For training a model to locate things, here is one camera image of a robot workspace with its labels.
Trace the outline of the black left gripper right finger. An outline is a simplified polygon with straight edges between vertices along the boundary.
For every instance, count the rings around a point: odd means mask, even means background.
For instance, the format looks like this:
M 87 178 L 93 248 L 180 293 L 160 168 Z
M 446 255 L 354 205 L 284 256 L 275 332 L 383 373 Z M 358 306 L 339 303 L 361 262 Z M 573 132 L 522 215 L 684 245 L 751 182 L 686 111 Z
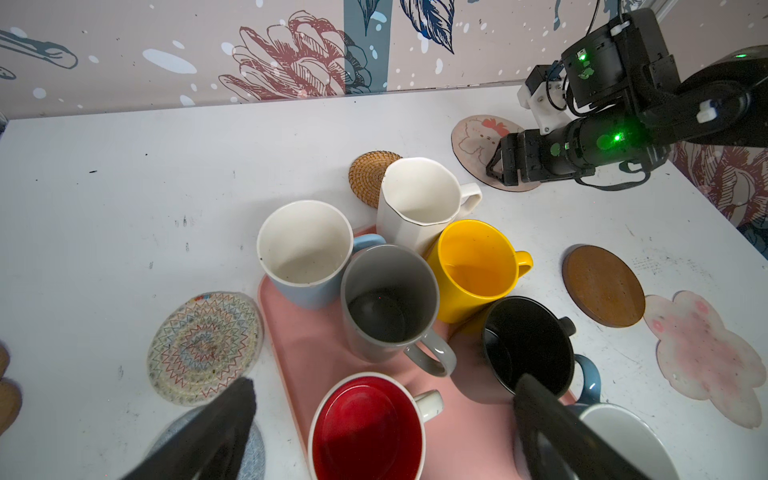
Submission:
M 523 479 L 645 479 L 530 374 L 513 401 L 515 464 Z

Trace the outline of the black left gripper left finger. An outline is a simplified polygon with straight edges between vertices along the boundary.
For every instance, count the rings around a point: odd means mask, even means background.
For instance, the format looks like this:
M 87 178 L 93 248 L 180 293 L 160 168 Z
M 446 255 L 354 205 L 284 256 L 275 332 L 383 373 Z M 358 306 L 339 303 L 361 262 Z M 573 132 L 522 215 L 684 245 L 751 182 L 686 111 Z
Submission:
M 253 381 L 239 378 L 128 479 L 235 479 L 239 475 L 257 402 Z

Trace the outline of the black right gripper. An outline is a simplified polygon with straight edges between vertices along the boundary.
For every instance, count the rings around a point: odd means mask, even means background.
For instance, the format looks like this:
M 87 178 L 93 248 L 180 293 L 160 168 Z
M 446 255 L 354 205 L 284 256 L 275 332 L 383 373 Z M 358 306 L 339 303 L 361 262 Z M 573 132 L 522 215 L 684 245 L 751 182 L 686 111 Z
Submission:
M 584 179 L 616 164 L 624 173 L 648 173 L 647 132 L 624 113 L 580 118 L 543 135 L 537 130 L 510 133 L 500 140 L 487 176 L 505 186 Z

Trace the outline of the grey round felt coaster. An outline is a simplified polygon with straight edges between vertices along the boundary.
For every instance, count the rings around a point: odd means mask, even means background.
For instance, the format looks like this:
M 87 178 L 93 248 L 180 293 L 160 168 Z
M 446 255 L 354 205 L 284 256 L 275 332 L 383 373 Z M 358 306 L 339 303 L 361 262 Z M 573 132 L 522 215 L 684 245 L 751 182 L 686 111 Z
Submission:
M 159 450 L 173 436 L 189 424 L 203 409 L 203 406 L 195 407 L 171 422 L 165 430 L 157 436 L 153 445 L 147 450 L 146 457 L 150 457 Z M 256 421 L 253 421 L 241 462 L 238 479 L 263 479 L 265 477 L 265 470 L 266 449 L 258 424 Z

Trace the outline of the multicolour zigzag woven coaster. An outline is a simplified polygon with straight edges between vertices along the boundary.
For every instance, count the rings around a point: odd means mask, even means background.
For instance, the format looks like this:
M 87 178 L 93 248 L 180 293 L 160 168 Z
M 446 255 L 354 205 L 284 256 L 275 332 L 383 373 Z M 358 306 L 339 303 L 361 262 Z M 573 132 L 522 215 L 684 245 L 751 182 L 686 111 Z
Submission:
M 181 406 L 210 402 L 253 368 L 264 323 L 250 296 L 199 294 L 170 314 L 147 355 L 148 378 L 165 400 Z

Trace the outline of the round bunny print coaster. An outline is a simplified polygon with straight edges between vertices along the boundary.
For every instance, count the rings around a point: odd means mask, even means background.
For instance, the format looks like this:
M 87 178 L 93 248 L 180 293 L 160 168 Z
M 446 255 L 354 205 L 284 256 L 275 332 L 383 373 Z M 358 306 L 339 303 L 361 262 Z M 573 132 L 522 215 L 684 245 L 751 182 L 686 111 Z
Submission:
M 491 160 L 500 140 L 510 133 L 523 128 L 511 120 L 488 114 L 472 115 L 457 123 L 451 133 L 451 145 L 459 163 L 480 182 L 497 190 L 526 192 L 540 186 L 539 182 L 520 183 L 506 186 L 486 174 L 486 165 Z

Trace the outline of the brown round wooden coaster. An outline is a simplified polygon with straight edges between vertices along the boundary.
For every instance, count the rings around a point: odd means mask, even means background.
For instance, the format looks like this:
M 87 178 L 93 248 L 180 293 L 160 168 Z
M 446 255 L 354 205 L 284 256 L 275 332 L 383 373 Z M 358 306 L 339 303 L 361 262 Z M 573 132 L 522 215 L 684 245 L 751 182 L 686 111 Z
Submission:
M 612 252 L 594 245 L 573 245 L 564 254 L 565 288 L 579 309 L 598 324 L 628 328 L 646 309 L 645 293 L 634 272 Z

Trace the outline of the pink flower shaped coaster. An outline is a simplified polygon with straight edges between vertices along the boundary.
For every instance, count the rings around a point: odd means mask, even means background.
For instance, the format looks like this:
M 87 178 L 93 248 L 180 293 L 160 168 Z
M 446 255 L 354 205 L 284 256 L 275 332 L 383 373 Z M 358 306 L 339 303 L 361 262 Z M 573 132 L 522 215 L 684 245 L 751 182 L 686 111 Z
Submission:
M 670 386 L 690 399 L 710 401 L 736 425 L 760 427 L 755 390 L 765 384 L 767 369 L 756 350 L 698 294 L 680 291 L 671 300 L 648 295 L 645 302 L 643 319 L 658 339 L 657 363 Z

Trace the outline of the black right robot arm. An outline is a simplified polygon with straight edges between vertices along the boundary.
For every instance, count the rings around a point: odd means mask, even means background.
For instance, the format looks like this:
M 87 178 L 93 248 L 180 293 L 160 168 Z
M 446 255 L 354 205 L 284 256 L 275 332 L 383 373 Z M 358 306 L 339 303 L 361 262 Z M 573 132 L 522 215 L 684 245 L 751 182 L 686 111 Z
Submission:
M 649 176 L 671 145 L 767 145 L 767 48 L 737 50 L 679 77 L 649 8 L 619 12 L 526 79 L 538 128 L 501 138 L 485 166 L 510 187 L 587 177 L 605 165 Z

